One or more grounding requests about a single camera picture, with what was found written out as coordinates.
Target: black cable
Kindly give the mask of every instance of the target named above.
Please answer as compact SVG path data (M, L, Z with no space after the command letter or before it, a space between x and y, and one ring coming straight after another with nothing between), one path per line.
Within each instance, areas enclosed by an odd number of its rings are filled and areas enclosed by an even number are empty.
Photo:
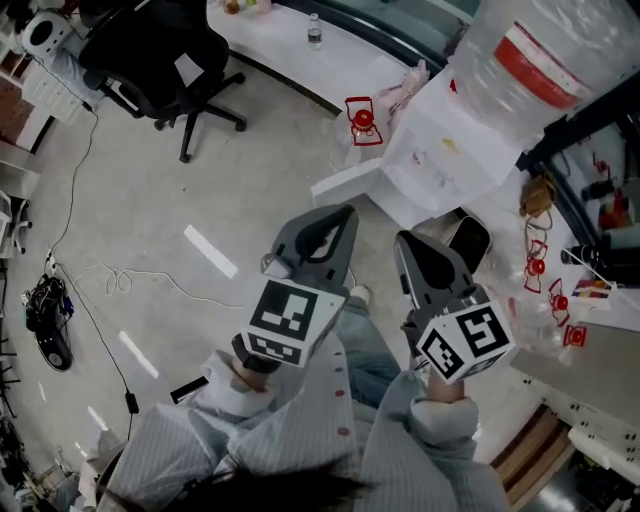
M71 180L71 205L69 206L69 216L67 217L67 225L65 226L64 231L60 235L60 238L58 238L58 241L51 246L51 250L50 250L51 254L53 254L53 250L56 248L56 246L60 243L60 241L64 238L64 236L67 234L67 231L69 230L69 223L71 222L71 215L73 214L73 199L74 199L74 192L76 188L76 176L78 175L78 169L80 169L84 161L89 156L89 152L91 151L91 145L93 144L93 132L95 132L96 126L98 126L99 118L97 114L95 112L91 112L91 113L95 116L96 122L93 124L93 128L91 128L91 133L89 134L89 145L87 146L87 151L85 151L85 154L82 157L82 160L80 160L80 162L78 163L78 165L76 165L76 168L73 171L73 179Z
M67 274L67 271L64 269L64 267L60 263L56 263L56 267L60 267L60 270L62 270L62 272L64 272L64 275L67 276L67 279L71 283L71 288L73 288L73 291L76 292L76 295L78 296L78 299L80 299L80 303L82 304L82 306L84 307L85 311L89 315L89 318L91 318L91 321L93 322L93 326L96 328L96 331L98 331L98 336L100 336L100 341L102 341L102 344L104 345L104 348L107 349L107 353L109 354L109 357L113 361L113 364L115 365L116 370L118 370L118 373L120 374L120 377L122 377L122 382L124 384L124 388L125 388L126 392L130 393L129 386L127 385L127 380L124 378L124 375L123 375L122 371L120 370L120 367L118 366L118 363L116 363L116 360L113 357L113 354L111 353L111 350L109 350L109 346L104 341L104 338L102 337L102 333L100 332L100 329L98 328L98 324L94 320L93 315L89 311L89 308L87 307L87 305L82 300L82 297L80 296L80 293L78 292L78 290L76 290L76 286L73 283L73 280L71 279L71 277L69 277L69 274Z
M131 425L133 424L133 413L129 414L129 432L127 433L127 441L131 439Z

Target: large plastic jug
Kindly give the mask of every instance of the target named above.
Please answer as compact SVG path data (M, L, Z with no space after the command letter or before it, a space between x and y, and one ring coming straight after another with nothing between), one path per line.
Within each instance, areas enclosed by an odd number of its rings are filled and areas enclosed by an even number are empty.
M462 103L525 149L640 64L625 0L483 0L449 62Z

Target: shoe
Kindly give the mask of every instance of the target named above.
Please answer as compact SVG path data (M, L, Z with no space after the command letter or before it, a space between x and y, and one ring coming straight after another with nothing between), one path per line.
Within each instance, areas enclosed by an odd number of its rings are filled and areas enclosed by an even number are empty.
M369 306L369 302L371 302L371 290L362 284L352 288L350 295L364 301L364 305L367 307Z

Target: chair armrest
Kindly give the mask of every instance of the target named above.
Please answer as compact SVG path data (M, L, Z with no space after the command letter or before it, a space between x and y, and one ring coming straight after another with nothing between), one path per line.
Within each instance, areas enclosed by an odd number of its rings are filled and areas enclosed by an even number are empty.
M176 91L176 99L178 100L178 103L180 103L180 110L185 114L189 114L195 110L196 104L193 101L191 94L189 94L187 87L184 85L182 77L180 76L180 73L178 73L175 65L172 66L172 68L173 72L171 73L171 78L173 80L173 87Z

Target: red label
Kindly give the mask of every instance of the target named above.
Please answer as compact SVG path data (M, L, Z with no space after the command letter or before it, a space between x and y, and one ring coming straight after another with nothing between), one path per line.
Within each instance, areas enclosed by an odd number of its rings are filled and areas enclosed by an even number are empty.
M590 92L518 23L494 55L518 82L553 107L573 107Z

